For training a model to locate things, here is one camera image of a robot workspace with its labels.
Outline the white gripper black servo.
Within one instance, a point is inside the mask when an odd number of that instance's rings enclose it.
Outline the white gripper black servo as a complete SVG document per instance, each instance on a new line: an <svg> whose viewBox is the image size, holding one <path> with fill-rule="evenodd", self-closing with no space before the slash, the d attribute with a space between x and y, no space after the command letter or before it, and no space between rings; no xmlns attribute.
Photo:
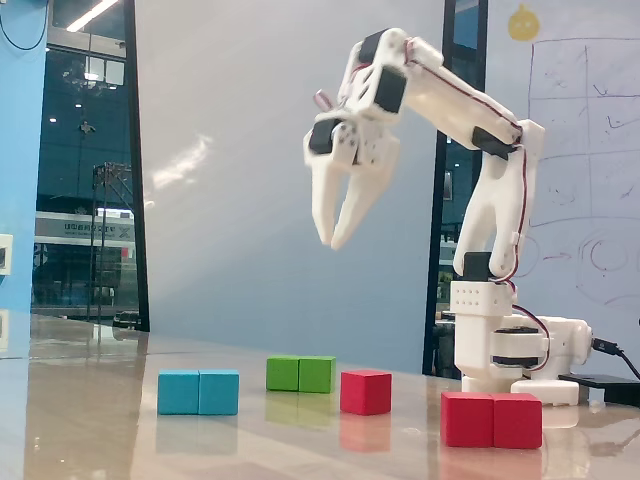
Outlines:
<svg viewBox="0 0 640 480"><path fill-rule="evenodd" d="M400 144L378 120L334 110L316 116L303 140L304 163L311 170L311 214L323 245L338 250L387 190ZM343 179L347 192L335 223Z"/></svg>

